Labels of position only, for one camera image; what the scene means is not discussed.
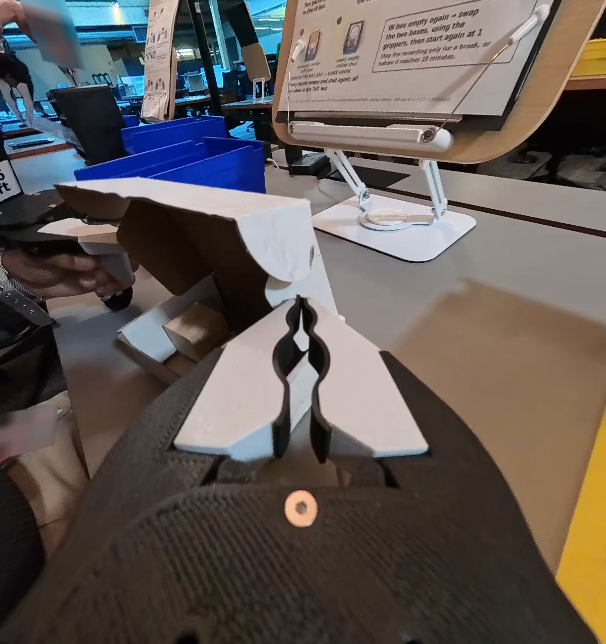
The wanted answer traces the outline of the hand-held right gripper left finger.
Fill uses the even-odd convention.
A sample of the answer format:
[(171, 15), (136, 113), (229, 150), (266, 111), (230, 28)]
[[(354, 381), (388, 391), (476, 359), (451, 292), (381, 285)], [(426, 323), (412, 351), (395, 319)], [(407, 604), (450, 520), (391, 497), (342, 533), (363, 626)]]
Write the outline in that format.
[(301, 299), (288, 300), (222, 349), (178, 431), (175, 449), (242, 463), (279, 459), (289, 445)]

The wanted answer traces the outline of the plain wooden cube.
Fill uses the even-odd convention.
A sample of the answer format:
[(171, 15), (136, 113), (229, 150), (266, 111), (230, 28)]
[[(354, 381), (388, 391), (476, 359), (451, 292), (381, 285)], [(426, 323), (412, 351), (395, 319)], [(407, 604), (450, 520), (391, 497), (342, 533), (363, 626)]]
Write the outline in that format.
[(191, 304), (162, 327), (175, 350), (196, 363), (231, 334), (224, 315), (202, 303)]

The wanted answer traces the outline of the grey desk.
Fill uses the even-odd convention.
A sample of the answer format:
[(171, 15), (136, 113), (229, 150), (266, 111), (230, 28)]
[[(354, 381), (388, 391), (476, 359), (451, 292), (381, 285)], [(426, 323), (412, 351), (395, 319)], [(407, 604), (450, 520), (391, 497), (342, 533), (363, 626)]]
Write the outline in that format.
[[(606, 238), (472, 216), (427, 263), (316, 237), (339, 314), (476, 433), (555, 574), (606, 403)], [(90, 478), (164, 388), (115, 341), (170, 293), (140, 269), (133, 294), (120, 313), (92, 294), (48, 305)]]

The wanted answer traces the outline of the person's torso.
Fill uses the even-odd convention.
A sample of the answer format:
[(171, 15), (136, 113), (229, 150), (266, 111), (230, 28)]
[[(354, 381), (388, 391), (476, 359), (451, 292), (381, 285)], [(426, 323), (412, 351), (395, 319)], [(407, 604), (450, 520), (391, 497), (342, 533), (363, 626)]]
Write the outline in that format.
[(45, 560), (33, 510), (0, 468), (0, 627), (32, 587)]

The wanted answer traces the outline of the person's left hand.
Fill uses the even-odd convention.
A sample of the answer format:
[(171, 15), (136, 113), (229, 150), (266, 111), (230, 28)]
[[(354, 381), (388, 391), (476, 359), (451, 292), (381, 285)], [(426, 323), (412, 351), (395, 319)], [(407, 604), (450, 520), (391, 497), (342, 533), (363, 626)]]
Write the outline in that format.
[(94, 293), (110, 296), (135, 281), (118, 281), (101, 265), (98, 256), (58, 254), (35, 256), (13, 249), (1, 256), (3, 268), (42, 300)]

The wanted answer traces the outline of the brown printed paper banner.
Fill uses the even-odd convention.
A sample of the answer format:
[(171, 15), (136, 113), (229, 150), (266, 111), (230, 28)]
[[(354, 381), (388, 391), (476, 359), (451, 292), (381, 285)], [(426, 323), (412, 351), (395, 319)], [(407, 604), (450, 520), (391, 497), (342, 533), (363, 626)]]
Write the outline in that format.
[(177, 54), (173, 37), (179, 1), (150, 1), (145, 44), (145, 86), (141, 119), (172, 120), (175, 114)]

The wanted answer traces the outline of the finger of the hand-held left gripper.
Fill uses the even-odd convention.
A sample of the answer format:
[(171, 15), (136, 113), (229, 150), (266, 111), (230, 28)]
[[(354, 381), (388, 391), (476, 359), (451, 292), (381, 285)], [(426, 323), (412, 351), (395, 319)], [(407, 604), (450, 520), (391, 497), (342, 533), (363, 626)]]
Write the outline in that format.
[(118, 244), (117, 228), (109, 223), (94, 224), (81, 220), (58, 220), (42, 226), (38, 232), (75, 237), (81, 244)]

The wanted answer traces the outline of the white cardboard mailer box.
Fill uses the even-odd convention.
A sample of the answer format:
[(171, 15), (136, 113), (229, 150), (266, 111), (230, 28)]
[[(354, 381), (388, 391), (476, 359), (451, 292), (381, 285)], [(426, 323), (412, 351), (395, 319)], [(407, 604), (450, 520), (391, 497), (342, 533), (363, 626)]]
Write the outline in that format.
[(231, 336), (282, 303), (337, 308), (305, 199), (151, 178), (58, 183), (74, 211), (118, 223), (117, 243), (171, 297), (117, 332), (119, 351), (167, 384), (177, 349), (164, 326), (194, 303), (218, 310)]

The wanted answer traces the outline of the yellow storage bin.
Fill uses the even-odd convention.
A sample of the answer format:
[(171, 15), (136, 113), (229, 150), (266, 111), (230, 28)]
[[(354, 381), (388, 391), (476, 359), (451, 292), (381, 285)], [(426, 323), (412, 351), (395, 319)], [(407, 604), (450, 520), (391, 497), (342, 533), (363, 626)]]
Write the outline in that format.
[(606, 38), (587, 42), (571, 76), (606, 76)]

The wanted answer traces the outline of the black office chair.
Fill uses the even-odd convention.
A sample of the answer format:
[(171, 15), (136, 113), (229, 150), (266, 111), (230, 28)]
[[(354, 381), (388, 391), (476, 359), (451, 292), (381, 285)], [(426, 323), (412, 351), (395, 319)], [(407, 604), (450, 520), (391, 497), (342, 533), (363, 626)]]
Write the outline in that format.
[(55, 88), (47, 98), (62, 125), (74, 134), (75, 149), (87, 165), (127, 157), (122, 130), (126, 124), (107, 85)]

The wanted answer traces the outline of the white document stand wooden board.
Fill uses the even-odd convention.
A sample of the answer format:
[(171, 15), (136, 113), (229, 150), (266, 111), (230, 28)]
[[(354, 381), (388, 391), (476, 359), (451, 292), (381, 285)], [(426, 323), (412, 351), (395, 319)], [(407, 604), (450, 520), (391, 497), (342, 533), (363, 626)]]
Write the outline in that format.
[[(451, 211), (437, 163), (478, 164), (524, 142), (545, 120), (565, 88), (606, 1), (552, 1), (553, 15), (540, 33), (537, 54), (515, 100), (500, 116), (312, 115), (278, 113), (291, 52), (293, 14), (285, 9), (273, 125), (291, 146), (321, 149), (353, 197), (313, 216), (316, 230), (407, 262), (428, 262), (469, 233), (476, 221)], [(414, 158), (427, 183), (430, 205), (374, 194), (358, 177), (347, 152)]]

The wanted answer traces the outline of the yellow plastic bin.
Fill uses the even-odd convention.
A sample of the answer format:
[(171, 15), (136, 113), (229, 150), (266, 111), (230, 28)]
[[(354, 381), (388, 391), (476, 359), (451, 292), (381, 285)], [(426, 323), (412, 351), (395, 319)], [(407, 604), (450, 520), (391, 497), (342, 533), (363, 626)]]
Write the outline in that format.
[(606, 405), (556, 579), (600, 643), (606, 643)]

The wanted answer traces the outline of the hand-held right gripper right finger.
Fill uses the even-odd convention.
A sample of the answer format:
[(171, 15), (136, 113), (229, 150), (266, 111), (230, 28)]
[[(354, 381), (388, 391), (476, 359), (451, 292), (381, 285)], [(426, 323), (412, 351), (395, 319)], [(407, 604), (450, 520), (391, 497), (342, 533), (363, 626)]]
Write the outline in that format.
[(303, 299), (311, 394), (310, 439), (320, 463), (428, 452), (428, 443), (372, 342), (314, 299)]

